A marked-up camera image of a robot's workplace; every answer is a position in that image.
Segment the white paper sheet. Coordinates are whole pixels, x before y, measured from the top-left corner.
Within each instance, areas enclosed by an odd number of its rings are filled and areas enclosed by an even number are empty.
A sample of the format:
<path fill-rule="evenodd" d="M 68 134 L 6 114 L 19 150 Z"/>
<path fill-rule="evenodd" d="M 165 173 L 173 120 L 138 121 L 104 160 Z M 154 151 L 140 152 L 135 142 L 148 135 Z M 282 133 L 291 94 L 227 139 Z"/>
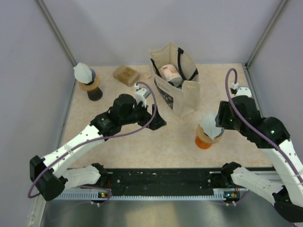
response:
<path fill-rule="evenodd" d="M 221 128 L 215 125 L 215 117 L 215 112 L 207 112 L 200 121 L 200 126 L 203 128 L 204 133 L 211 139 L 214 139 L 221 132 Z"/>

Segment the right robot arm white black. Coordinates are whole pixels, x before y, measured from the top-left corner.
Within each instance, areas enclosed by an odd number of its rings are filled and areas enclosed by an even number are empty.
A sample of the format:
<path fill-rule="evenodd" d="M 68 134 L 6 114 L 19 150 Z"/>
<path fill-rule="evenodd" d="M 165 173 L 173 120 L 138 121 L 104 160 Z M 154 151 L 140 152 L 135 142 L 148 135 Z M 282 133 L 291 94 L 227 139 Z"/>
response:
<path fill-rule="evenodd" d="M 302 223 L 303 164 L 283 123 L 275 117 L 262 117 L 254 99 L 248 95 L 221 101 L 215 122 L 217 127 L 238 131 L 254 143 L 269 158 L 282 181 L 271 182 L 230 162 L 221 168 L 222 184 L 245 187 L 267 200 L 285 220 Z"/>

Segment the blue glass dripper cone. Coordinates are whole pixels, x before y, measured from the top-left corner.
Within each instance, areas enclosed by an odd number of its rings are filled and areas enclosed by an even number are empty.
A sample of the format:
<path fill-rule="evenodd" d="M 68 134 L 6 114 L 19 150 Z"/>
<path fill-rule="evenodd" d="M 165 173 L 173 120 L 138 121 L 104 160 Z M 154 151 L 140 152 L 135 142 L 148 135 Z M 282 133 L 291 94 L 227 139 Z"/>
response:
<path fill-rule="evenodd" d="M 91 84 L 91 83 L 93 83 L 95 81 L 96 73 L 95 73 L 95 71 L 93 69 L 90 69 L 90 71 L 91 71 L 91 76 L 92 76 L 92 80 L 90 82 L 90 84 Z"/>
<path fill-rule="evenodd" d="M 219 135 L 217 135 L 217 136 L 216 136 L 216 138 L 218 138 L 218 137 L 222 136 L 222 135 L 223 135 L 223 133 L 224 133 L 224 128 L 221 128 L 221 132 L 219 133 Z"/>

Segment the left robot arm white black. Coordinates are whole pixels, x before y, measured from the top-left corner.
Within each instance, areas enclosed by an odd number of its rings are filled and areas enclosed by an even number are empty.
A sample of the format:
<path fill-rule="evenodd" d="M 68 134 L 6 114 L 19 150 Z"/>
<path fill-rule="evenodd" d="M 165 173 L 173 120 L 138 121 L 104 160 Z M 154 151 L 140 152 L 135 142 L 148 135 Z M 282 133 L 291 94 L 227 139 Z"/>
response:
<path fill-rule="evenodd" d="M 120 131 L 124 125 L 140 125 L 133 133 L 145 128 L 153 130 L 157 111 L 156 103 L 153 103 L 152 113 L 149 113 L 144 101 L 121 94 L 107 111 L 98 114 L 73 139 L 44 157 L 34 156 L 30 159 L 29 177 L 32 185 L 27 196 L 34 198 L 32 190 L 36 188 L 38 195 L 45 201 L 51 201 L 70 188 L 88 184 L 99 188 L 105 186 L 107 175 L 102 165 L 94 163 L 82 168 L 71 168 L 71 165 L 94 147 L 122 137 Z"/>

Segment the wooden dripper stand brown collar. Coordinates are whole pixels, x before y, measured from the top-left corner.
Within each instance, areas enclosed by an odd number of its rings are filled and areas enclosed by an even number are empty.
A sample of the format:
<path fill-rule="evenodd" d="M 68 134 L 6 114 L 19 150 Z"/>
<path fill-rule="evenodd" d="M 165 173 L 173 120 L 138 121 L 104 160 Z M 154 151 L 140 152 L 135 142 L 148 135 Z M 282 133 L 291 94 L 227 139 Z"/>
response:
<path fill-rule="evenodd" d="M 88 83 L 88 84 L 78 82 L 78 85 L 79 85 L 81 90 L 87 92 L 88 98 L 91 101 L 98 101 L 103 96 L 103 92 L 99 88 L 100 78 L 98 76 L 96 76 L 95 79 L 92 82 Z"/>

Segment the white paper coffee filter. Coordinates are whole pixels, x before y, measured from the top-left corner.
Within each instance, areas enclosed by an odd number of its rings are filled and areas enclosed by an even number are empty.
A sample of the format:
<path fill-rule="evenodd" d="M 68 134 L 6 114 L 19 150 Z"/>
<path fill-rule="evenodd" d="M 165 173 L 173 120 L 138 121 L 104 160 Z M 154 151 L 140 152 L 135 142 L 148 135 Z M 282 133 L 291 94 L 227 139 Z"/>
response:
<path fill-rule="evenodd" d="M 73 69 L 74 76 L 79 82 L 88 84 L 93 80 L 92 72 L 86 64 L 79 62 Z"/>

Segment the orange glass dripper cone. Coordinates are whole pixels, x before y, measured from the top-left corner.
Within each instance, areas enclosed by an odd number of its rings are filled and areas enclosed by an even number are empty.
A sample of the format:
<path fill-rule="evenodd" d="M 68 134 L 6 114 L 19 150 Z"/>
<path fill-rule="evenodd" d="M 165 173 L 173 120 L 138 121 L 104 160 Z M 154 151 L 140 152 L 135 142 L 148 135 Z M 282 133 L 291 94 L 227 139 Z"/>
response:
<path fill-rule="evenodd" d="M 200 149 L 209 149 L 212 146 L 212 144 L 202 141 L 198 136 L 195 138 L 195 144 Z"/>

